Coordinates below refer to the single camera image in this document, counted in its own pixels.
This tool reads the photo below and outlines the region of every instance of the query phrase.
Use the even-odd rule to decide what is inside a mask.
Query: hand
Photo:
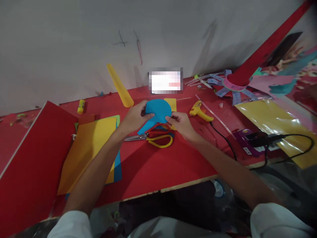
[[[145,122],[151,119],[154,116],[154,113],[144,115],[147,102],[148,101],[144,100],[139,104],[131,107],[118,129],[128,135],[131,132],[139,129]]]
[[[165,119],[169,124],[174,125],[177,131],[184,137],[185,140],[192,140],[198,133],[194,130],[186,113],[172,112],[172,117],[166,116]]]

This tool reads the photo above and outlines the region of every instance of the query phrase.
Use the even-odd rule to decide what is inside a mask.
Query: yellow paper sheet
[[[176,99],[164,99],[164,100],[167,101],[168,104],[171,106],[172,111],[177,111]],[[177,129],[175,128],[175,126],[171,126],[171,129],[177,131]]]
[[[81,174],[115,131],[116,121],[115,117],[109,117],[78,127],[76,139],[63,165],[58,195],[69,193],[73,189]],[[106,183],[113,181],[114,164]]]
[[[312,137],[315,143],[317,141],[315,134],[272,100],[243,103],[236,105],[236,108],[267,134],[303,134]],[[289,136],[278,145],[288,156],[293,156],[305,151],[310,146],[310,140],[300,136]],[[316,155],[317,147],[314,146],[308,153],[293,158],[293,161],[305,169],[317,164]]]

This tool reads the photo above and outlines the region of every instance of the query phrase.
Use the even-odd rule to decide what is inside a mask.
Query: yellow cone
[[[107,64],[107,69],[112,78],[113,84],[115,85],[119,93],[123,106],[132,107],[134,105],[134,101],[132,100],[128,90],[125,88],[125,86],[121,82],[121,79],[117,75],[116,71],[114,70],[111,64]]]

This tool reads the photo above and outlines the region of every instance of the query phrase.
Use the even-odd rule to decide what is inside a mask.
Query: red tabletop
[[[177,111],[185,113],[189,113],[198,100],[195,96],[197,94],[231,131],[245,128],[254,132],[259,130],[231,105],[232,99],[221,99],[211,89],[198,89],[195,86],[185,85],[182,94],[151,95],[148,86],[145,86],[131,89],[129,93],[134,100],[134,104],[138,104],[142,100],[182,99],[177,101]],[[219,108],[221,102],[224,103],[222,109]],[[123,106],[118,93],[86,99],[84,114],[82,115],[77,114],[78,103],[79,101],[69,102],[62,104],[60,107],[77,117],[84,114],[95,114],[95,119],[101,119],[120,115],[121,121],[129,110]],[[26,114],[31,118],[35,117],[38,112],[39,110],[36,110],[26,112]],[[221,151],[233,157],[227,142],[207,122],[198,116],[190,116],[190,120],[199,134]],[[213,124],[232,143],[238,162],[242,165],[253,165],[264,160],[263,157],[255,158],[247,155],[216,119]],[[27,126],[14,124],[10,127],[0,124],[0,131],[0,149],[3,155],[0,169],[2,170],[25,135]],[[173,144],[168,148],[160,149],[147,141],[127,141],[123,143],[120,151],[122,180],[106,185],[96,206],[144,195],[217,174],[214,168],[194,148],[190,147],[177,131],[175,131]],[[53,216],[61,215],[65,203],[64,195],[56,198]]]

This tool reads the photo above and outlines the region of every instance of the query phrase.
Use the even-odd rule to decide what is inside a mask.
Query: glue stick
[[[85,106],[85,100],[79,100],[79,105],[78,105],[78,114],[82,114],[84,112],[84,106]]]

